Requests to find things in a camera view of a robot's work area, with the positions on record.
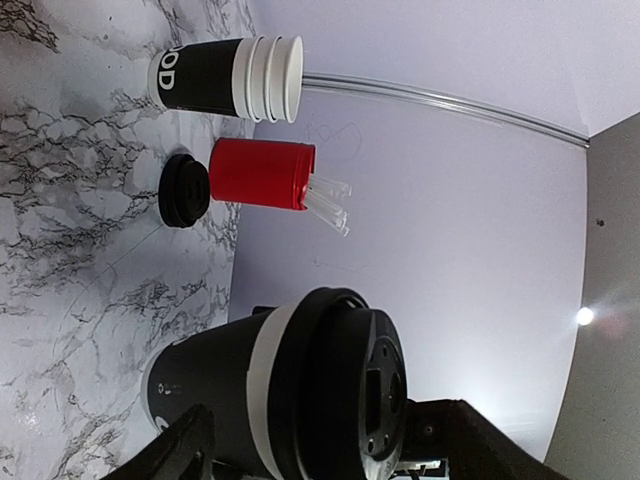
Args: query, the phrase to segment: black lid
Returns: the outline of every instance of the black lid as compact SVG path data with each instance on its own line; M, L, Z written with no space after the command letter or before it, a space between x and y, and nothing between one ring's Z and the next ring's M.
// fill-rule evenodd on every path
M270 381L270 439L283 477L387 480L402 449L406 398L391 319L352 290L307 295Z
M209 173L191 155L169 158L160 177L158 202L169 227L192 227L209 208Z

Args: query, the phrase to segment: white marble surface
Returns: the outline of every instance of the white marble surface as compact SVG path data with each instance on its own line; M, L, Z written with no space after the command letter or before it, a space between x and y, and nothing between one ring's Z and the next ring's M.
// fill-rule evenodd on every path
M157 109L146 69L253 30L244 0L0 2L0 480L126 461L150 353L226 320L238 209L169 229L156 189L171 151L252 126Z

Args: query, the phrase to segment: gray wall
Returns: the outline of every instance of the gray wall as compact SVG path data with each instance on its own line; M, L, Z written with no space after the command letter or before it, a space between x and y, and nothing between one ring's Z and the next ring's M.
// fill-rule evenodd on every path
M311 213L243 207L231 318L321 286L386 310L415 399L465 398L543 458L582 294L586 154L419 105L306 92L256 137L318 147L350 182L351 233Z
M640 478L640 115L593 138L582 327L547 463L575 480ZM604 227L596 219L604 220Z

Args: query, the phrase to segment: red cup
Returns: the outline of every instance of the red cup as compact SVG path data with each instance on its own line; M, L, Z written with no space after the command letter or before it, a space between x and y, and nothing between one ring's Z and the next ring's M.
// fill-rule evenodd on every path
M211 196L226 202L305 210L316 147L303 143L219 139L211 152Z

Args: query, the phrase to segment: white cup rim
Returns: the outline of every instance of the white cup rim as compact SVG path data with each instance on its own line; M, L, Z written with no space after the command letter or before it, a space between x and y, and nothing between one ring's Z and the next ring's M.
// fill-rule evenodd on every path
M264 35L260 35L255 37L253 44L251 45L251 50L249 51L247 65L246 65L246 75L244 81L244 95L247 102L247 112L256 123L259 123L262 119L258 118L255 111L253 110L253 105L251 103L251 69L253 68L253 57L256 54L256 49L258 48L258 44L264 39Z
M287 122L293 123L298 116L298 108L300 106L300 97L302 96L302 72L304 66L304 49L302 44L302 38L297 36L291 39L291 46L287 52L287 56L285 58L285 68L284 68L284 82L282 85L283 88L283 100L284 100L284 113ZM291 105L290 94L290 86L291 86L291 70L296 68L300 71L300 82L296 82L295 88L295 96L297 97L294 101L295 105Z
M273 115L271 111L271 67L273 64L273 54L276 51L276 44L282 39L282 36L277 36L272 39L271 47L269 48L269 53L267 54L267 61L265 62L264 67L264 102L265 102L265 111L267 112L267 120L271 123L275 123L278 119Z

